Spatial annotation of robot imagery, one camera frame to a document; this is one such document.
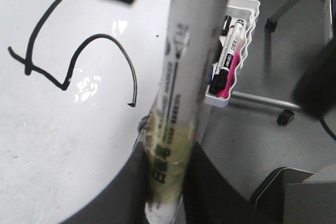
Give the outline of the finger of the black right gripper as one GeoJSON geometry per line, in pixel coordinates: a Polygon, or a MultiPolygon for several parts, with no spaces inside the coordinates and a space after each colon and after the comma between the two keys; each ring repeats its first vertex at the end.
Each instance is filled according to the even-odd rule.
{"type": "Polygon", "coordinates": [[[335,39],[317,54],[292,93],[310,116],[324,116],[335,106],[335,39]]]}

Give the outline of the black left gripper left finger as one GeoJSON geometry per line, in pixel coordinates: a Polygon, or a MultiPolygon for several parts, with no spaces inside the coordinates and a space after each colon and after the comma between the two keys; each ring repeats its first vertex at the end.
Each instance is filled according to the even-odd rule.
{"type": "Polygon", "coordinates": [[[138,142],[113,181],[63,223],[147,223],[148,193],[148,160],[143,143],[138,142]]]}

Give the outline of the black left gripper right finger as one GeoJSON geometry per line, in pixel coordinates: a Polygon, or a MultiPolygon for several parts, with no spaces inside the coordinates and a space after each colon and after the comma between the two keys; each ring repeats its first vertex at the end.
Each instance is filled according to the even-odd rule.
{"type": "Polygon", "coordinates": [[[265,223],[265,216],[224,179],[198,143],[185,176],[183,204],[187,223],[265,223]]]}

